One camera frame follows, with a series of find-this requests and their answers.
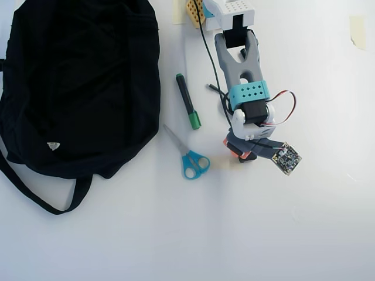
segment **white table surface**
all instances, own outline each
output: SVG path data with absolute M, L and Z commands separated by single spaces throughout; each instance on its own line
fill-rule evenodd
M 172 24 L 171 0 L 151 3 L 160 28 L 161 124 L 226 164 L 185 180 L 179 152 L 161 131 L 111 180 L 96 176 L 81 207 L 59 217 L 0 174 L 0 280 L 375 280 L 375 2 L 253 0 L 270 91 L 298 95 L 292 119 L 272 136 L 303 157 L 290 177 L 265 159 L 229 163 L 219 98 L 204 87 L 214 76 L 200 34 L 190 22 Z M 0 57 L 14 7 L 0 1 Z M 350 41 L 350 15 L 367 17 L 366 51 Z M 187 79 L 199 131 L 190 128 L 176 73 Z M 275 104 L 280 118 L 290 101 Z M 12 166 L 45 200 L 68 205 L 72 181 Z

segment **black cable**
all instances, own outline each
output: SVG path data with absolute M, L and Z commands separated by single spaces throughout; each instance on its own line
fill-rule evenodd
M 231 124 L 229 116 L 228 116 L 228 112 L 226 111 L 226 102 L 225 102 L 224 98 L 221 96 L 221 89 L 220 89 L 219 77 L 217 75 L 217 70 L 216 70 L 215 62 L 213 61 L 210 49 L 209 49 L 209 47 L 207 45 L 206 37 L 204 36 L 204 33 L 203 33 L 202 21 L 200 20 L 199 7 L 198 7 L 198 4 L 197 4 L 196 0 L 194 0 L 194 4 L 195 4 L 195 8 L 197 9 L 200 34 L 202 35 L 202 38 L 203 38 L 203 41 L 204 41 L 204 45 L 206 46 L 206 50 L 207 50 L 207 52 L 209 54 L 209 57 L 210 57 L 210 60 L 211 60 L 212 66 L 213 66 L 213 71 L 215 73 L 215 79 L 216 79 L 217 88 L 219 89 L 219 96 L 220 96 L 220 100 L 221 100 L 221 105 L 223 106 L 225 117 L 227 118 L 227 121 L 228 121 L 229 125 L 232 127 L 232 124 Z
M 223 91 L 219 91 L 219 89 L 213 85 L 213 84 L 210 84 L 209 85 L 209 88 L 214 90 L 215 92 L 218 92 L 219 94 L 221 93 L 221 95 L 223 95 L 223 98 L 226 102 L 225 106 L 226 106 L 226 111 L 233 116 L 234 112 L 233 110 L 231 109 L 231 105 L 230 105 L 230 99 L 229 99 L 229 92 L 227 92 L 226 94 L 223 92 Z

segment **orange part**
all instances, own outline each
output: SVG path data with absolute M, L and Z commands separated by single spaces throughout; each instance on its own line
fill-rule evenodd
M 203 2 L 202 0 L 195 0 L 197 2 L 198 8 L 199 8 L 199 16 L 200 16 L 200 22 L 203 24 L 206 20 L 206 17 L 203 13 Z M 186 12 L 187 15 L 189 15 L 190 19 L 193 22 L 193 25 L 195 28 L 199 28 L 199 19 L 197 16 L 197 9 L 195 7 L 194 0 L 189 0 L 186 4 Z

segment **scissor blade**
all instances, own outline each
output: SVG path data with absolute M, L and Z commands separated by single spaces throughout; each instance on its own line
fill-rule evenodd
M 178 147 L 182 155 L 186 155 L 189 153 L 189 148 L 175 135 L 175 133 L 172 132 L 171 129 L 167 125 L 163 125 L 164 129 L 168 133 L 169 137 L 173 140 L 175 145 Z

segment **white plastic part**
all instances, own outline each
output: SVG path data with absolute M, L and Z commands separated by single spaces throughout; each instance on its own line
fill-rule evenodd
M 275 110 L 272 105 L 267 105 L 268 118 L 266 122 L 274 122 Z M 232 130 L 239 139 L 250 141 L 253 139 L 269 138 L 276 127 L 258 127 L 256 124 L 245 124 L 245 113 L 241 109 L 234 111 Z
M 233 17 L 244 15 L 243 26 L 254 25 L 255 9 L 250 0 L 203 0 L 208 11 L 215 17 L 207 21 L 206 29 L 231 30 Z

